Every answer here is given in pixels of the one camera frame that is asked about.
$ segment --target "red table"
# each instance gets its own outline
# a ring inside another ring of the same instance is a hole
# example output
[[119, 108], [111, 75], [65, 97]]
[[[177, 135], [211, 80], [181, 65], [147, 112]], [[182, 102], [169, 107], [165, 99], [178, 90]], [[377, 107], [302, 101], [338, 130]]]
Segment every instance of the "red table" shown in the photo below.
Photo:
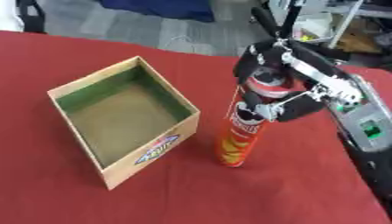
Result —
[[[389, 223], [326, 111], [270, 125], [242, 168], [215, 161], [236, 58], [12, 32], [0, 55], [1, 223]], [[46, 91], [135, 55], [199, 107], [199, 132], [109, 192]], [[390, 74], [349, 70], [392, 105]]]

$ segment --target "open wooden box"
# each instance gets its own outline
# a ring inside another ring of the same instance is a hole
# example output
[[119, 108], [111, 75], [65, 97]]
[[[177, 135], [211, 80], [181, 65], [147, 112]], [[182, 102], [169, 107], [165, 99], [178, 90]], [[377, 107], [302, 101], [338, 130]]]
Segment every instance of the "open wooden box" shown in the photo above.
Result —
[[140, 57], [48, 94], [108, 189], [195, 133], [200, 115]]

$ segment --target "wire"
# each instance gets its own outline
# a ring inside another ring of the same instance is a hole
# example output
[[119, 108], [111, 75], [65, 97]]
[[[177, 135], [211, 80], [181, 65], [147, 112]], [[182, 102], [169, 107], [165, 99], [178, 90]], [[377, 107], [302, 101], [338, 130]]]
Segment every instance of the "wire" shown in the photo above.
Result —
[[181, 35], [181, 36], [177, 36], [177, 37], [171, 38], [171, 39], [170, 39], [169, 41], [167, 41], [167, 43], [164, 45], [164, 49], [168, 50], [167, 48], [173, 43], [174, 40], [177, 40], [177, 39], [185, 39], [186, 41], [188, 41], [188, 42], [191, 44], [192, 53], [196, 53], [194, 44], [193, 44], [193, 42], [192, 42], [192, 39], [189, 38], [189, 37], [186, 36], [186, 35]]

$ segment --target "floor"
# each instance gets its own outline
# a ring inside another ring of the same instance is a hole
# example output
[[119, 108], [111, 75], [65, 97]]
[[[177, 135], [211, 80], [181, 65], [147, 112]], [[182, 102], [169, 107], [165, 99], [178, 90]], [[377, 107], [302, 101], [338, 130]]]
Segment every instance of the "floor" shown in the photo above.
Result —
[[215, 23], [145, 16], [104, 9], [94, 0], [38, 0], [49, 34], [106, 39], [183, 53], [236, 56], [266, 37], [249, 12], [257, 0], [211, 0]]

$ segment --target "sticker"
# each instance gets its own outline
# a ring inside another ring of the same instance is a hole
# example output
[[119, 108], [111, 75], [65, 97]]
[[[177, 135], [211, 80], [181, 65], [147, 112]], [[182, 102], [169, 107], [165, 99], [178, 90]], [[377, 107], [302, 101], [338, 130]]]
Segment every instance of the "sticker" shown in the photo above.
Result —
[[179, 135], [167, 136], [161, 140], [158, 140], [152, 149], [148, 150], [135, 162], [135, 165], [160, 157], [166, 152], [170, 145], [177, 141], [177, 139], [179, 139]]

